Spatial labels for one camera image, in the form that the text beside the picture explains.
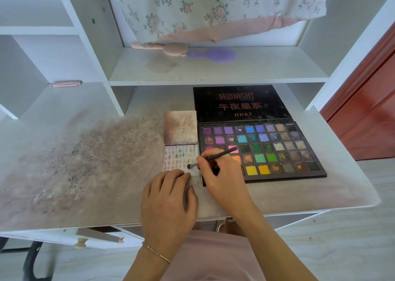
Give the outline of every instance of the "forearm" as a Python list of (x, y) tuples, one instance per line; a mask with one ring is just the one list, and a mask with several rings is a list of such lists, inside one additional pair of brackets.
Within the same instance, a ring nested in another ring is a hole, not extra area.
[(124, 281), (158, 281), (165, 274), (169, 265), (164, 259), (142, 247)]
[(317, 281), (256, 205), (250, 208), (248, 214), (235, 219), (246, 234), (267, 281)]

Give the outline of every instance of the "palette lid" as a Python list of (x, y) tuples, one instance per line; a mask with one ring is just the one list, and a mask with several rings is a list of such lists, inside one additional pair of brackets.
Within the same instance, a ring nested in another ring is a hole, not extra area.
[(194, 87), (199, 123), (291, 119), (272, 85)]

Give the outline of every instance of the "white floor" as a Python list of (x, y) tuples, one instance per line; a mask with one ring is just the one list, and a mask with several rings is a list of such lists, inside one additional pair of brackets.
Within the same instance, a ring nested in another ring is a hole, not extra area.
[[(395, 280), (395, 159), (359, 165), (378, 190), (382, 204), (331, 211), (278, 231), (320, 281)], [(10, 240), (6, 248), (16, 246), (29, 243)], [(122, 280), (136, 252), (43, 244), (35, 273), (40, 278), (55, 272), (53, 280)], [(0, 254), (0, 280), (21, 280), (25, 256)]]

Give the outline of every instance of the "bracelet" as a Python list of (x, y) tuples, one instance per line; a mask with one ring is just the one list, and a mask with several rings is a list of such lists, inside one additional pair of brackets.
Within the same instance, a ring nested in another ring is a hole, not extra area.
[(145, 242), (143, 242), (142, 245), (143, 245), (144, 247), (146, 247), (147, 249), (149, 249), (152, 253), (154, 253), (154, 254), (158, 255), (160, 258), (166, 260), (168, 263), (171, 263), (171, 261), (170, 261), (169, 259), (167, 259), (165, 256), (162, 256), (162, 255), (159, 254), (159, 253), (156, 253), (149, 245), (146, 245)]

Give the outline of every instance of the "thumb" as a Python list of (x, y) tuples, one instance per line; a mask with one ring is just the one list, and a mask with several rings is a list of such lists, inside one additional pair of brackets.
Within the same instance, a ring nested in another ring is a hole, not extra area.
[(186, 198), (188, 201), (186, 207), (186, 215), (190, 218), (193, 218), (194, 222), (198, 217), (198, 197), (195, 194), (195, 190), (193, 186), (190, 186), (186, 190)]
[(214, 180), (216, 176), (213, 174), (213, 170), (211, 169), (209, 162), (204, 157), (201, 156), (198, 156), (196, 160), (199, 164), (201, 174), (203, 175), (203, 178), (206, 181), (206, 183), (207, 180), (209, 182), (211, 182), (211, 180)]

